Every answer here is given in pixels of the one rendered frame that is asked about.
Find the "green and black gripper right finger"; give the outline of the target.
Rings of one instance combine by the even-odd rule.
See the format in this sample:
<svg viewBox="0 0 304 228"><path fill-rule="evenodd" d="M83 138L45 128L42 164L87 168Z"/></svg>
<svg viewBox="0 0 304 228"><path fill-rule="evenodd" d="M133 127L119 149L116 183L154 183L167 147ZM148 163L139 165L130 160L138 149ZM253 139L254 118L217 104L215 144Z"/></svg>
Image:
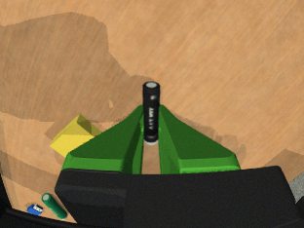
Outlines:
<svg viewBox="0 0 304 228"><path fill-rule="evenodd" d="M161 174L241 169L234 152L178 120L163 104L158 140Z"/></svg>

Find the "yellow sticky note pad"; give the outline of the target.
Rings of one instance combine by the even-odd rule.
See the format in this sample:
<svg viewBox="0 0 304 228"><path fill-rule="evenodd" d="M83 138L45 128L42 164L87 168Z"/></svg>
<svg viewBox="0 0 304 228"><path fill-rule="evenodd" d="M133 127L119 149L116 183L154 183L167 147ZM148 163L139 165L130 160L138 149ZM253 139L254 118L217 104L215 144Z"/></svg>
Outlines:
<svg viewBox="0 0 304 228"><path fill-rule="evenodd" d="M84 142L97 136L99 133L102 133L102 131L88 121L83 115L79 114L54 137L50 146L63 157L66 157L67 152L77 148Z"/></svg>

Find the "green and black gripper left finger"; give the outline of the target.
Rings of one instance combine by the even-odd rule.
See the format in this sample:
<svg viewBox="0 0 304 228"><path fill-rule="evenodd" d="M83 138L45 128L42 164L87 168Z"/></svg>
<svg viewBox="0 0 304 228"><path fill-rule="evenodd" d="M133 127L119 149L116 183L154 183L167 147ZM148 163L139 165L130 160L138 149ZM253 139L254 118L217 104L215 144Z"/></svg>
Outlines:
<svg viewBox="0 0 304 228"><path fill-rule="evenodd" d="M140 104L126 119L68 152L61 171L72 168L141 174L143 148L144 109Z"/></svg>

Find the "blue usb stick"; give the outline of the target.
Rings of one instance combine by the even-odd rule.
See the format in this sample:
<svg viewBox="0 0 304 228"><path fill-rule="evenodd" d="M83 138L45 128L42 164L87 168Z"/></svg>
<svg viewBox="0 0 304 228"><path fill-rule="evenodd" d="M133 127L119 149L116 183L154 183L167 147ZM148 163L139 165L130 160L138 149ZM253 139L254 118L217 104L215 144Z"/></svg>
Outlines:
<svg viewBox="0 0 304 228"><path fill-rule="evenodd" d="M42 210L43 210L43 208L41 207L41 206L39 206L39 205L31 205L31 206L29 206L28 208L27 208L27 212L29 212L29 213L33 213L33 214L36 214L36 215L39 215L39 214L41 214L42 213Z"/></svg>

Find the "black three-compartment bin rack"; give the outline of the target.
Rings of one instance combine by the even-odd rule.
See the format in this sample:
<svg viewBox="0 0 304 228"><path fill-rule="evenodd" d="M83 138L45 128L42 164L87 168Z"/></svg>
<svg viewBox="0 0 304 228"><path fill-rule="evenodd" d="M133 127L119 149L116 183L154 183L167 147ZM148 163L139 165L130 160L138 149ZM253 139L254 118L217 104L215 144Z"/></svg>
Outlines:
<svg viewBox="0 0 304 228"><path fill-rule="evenodd" d="M10 208L12 208L10 200L8 198L2 177L1 177L1 173L0 173L0 197L7 203L8 206L10 206Z"/></svg>

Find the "green battery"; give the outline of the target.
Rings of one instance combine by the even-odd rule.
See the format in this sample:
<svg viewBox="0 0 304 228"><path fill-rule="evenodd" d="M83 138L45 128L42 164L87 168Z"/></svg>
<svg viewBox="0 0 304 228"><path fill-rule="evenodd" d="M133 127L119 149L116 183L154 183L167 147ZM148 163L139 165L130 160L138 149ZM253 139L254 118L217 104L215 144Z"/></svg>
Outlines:
<svg viewBox="0 0 304 228"><path fill-rule="evenodd" d="M53 198L50 193L45 193L42 198L42 202L61 220L67 218L68 213L62 208L62 206Z"/></svg>

